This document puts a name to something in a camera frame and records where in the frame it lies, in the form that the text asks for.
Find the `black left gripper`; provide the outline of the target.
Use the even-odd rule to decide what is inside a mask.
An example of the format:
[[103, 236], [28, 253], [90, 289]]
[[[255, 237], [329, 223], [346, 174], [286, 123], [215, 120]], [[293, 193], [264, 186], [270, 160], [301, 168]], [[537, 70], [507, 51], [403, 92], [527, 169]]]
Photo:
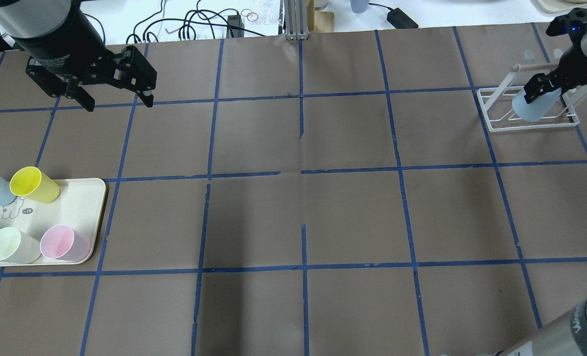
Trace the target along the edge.
[[157, 72], [134, 45], [109, 50], [78, 0], [9, 0], [7, 32], [31, 59], [27, 74], [52, 97], [71, 97], [88, 112], [95, 99], [85, 85], [108, 84], [154, 105]]

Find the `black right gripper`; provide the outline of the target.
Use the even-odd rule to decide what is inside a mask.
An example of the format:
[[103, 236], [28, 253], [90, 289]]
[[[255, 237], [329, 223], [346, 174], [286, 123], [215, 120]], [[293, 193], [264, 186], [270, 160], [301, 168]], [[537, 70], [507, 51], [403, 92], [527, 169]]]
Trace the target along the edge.
[[545, 34], [549, 37], [568, 35], [572, 43], [548, 74], [535, 74], [524, 86], [527, 103], [547, 92], [561, 88], [562, 92], [587, 84], [587, 9], [575, 7], [569, 13], [555, 17]]

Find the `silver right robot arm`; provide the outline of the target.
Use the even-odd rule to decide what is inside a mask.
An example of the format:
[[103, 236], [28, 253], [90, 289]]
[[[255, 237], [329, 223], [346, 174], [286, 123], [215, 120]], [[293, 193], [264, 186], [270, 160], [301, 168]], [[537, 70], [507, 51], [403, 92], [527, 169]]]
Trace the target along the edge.
[[[484, 115], [504, 92], [512, 97], [517, 119], [527, 122], [544, 119], [570, 90], [575, 90], [575, 96], [565, 100], [568, 111], [587, 97], [587, 8], [575, 7], [555, 17], [546, 34], [567, 34], [572, 45], [565, 53], [555, 53], [557, 63], [531, 64], [533, 55], [526, 52], [524, 63], [513, 65], [488, 99], [480, 102]], [[535, 334], [500, 351], [500, 355], [587, 356], [587, 298]]]

